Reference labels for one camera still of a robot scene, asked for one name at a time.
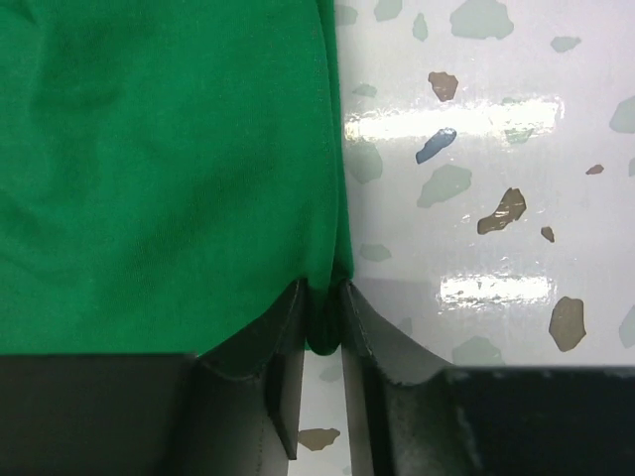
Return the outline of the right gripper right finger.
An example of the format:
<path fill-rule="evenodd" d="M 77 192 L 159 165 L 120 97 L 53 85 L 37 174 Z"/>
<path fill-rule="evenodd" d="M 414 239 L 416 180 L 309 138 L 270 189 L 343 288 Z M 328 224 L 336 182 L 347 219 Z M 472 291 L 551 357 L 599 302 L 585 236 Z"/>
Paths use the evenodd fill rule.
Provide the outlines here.
<path fill-rule="evenodd" d="M 356 475 L 630 475 L 630 367 L 455 366 L 338 288 Z"/>

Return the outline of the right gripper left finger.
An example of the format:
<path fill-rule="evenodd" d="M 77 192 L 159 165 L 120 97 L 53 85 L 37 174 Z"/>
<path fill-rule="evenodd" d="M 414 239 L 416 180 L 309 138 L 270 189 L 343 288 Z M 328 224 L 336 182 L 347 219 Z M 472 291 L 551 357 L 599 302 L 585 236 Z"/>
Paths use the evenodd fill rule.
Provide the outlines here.
<path fill-rule="evenodd" d="M 307 284 L 202 355 L 7 355 L 5 475 L 284 475 L 297 456 Z"/>

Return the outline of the green t shirt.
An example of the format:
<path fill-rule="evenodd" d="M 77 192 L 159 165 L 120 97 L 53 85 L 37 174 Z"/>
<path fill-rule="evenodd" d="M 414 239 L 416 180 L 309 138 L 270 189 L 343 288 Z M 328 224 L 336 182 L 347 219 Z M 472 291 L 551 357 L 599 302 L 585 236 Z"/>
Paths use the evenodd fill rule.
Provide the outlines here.
<path fill-rule="evenodd" d="M 352 273 L 330 1 L 1 5 L 1 350 L 203 353 Z"/>

